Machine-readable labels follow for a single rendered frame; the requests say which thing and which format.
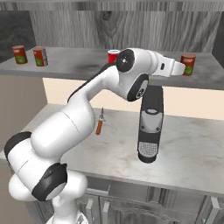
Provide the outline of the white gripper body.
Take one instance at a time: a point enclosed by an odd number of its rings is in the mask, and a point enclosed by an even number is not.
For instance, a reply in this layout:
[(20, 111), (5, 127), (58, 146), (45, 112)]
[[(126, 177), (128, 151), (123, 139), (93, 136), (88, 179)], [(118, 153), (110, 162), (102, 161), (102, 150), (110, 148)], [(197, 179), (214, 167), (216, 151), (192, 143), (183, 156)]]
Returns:
[(183, 64), (181, 62), (178, 62), (178, 61), (175, 61), (174, 65), (173, 65), (173, 69), (171, 71), (171, 76), (182, 75), (184, 73), (185, 69), (186, 69), (185, 64)]

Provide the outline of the grey wooden cabinet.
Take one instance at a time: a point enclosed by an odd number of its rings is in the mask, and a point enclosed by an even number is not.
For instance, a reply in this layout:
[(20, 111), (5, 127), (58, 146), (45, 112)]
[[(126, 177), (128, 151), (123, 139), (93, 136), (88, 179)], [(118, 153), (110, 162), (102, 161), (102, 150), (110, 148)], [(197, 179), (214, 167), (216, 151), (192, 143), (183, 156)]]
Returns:
[(28, 11), (36, 42), (49, 46), (199, 53), (192, 78), (151, 83), (224, 89), (224, 0), (0, 0), (0, 11)]

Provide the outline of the red and green can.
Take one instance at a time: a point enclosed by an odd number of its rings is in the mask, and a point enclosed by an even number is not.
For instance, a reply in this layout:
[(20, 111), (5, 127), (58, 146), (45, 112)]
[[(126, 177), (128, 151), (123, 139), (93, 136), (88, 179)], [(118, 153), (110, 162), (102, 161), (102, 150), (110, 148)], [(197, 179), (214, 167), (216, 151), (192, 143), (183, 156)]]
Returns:
[(183, 53), (180, 62), (185, 65), (184, 75), (189, 76), (193, 74), (194, 62), (196, 55), (192, 53)]
[(119, 52), (120, 51), (116, 49), (108, 50), (108, 62), (115, 62)]
[(22, 65), (28, 62), (25, 47), (23, 45), (15, 45), (12, 47), (12, 51), (14, 53), (14, 58), (17, 64)]
[(46, 49), (44, 47), (35, 47), (33, 54), (37, 67), (46, 67), (48, 65)]

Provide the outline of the black coffee machine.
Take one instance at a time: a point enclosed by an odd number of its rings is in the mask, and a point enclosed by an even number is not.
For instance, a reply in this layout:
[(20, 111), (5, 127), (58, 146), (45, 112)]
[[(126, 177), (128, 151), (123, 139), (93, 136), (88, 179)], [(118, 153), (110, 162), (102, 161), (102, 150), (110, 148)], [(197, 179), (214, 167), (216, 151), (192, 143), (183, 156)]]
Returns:
[(164, 120), (164, 92), (160, 86), (148, 86), (142, 99), (137, 140), (138, 158), (153, 163), (158, 155)]

